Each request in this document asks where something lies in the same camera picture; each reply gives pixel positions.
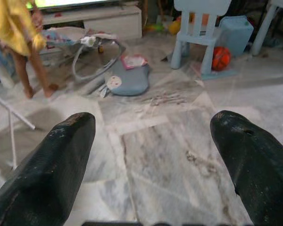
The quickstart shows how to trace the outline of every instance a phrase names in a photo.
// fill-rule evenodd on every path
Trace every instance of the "orange ball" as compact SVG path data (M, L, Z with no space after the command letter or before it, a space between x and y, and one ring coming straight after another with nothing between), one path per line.
M212 69L214 71L222 71L231 62L230 50L226 47L215 47L213 54Z

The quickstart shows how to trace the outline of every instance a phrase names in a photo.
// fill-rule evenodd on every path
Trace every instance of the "blue plastic container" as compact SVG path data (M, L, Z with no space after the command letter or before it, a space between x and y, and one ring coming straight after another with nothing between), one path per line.
M254 31L247 17L226 16L220 21L219 27L222 33L216 46L227 47L234 57L242 55Z

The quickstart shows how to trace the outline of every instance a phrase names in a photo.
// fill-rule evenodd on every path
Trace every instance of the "television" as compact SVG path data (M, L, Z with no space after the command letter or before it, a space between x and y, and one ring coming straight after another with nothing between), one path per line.
M36 5L41 9L79 6L84 4L105 3L119 0L35 0Z

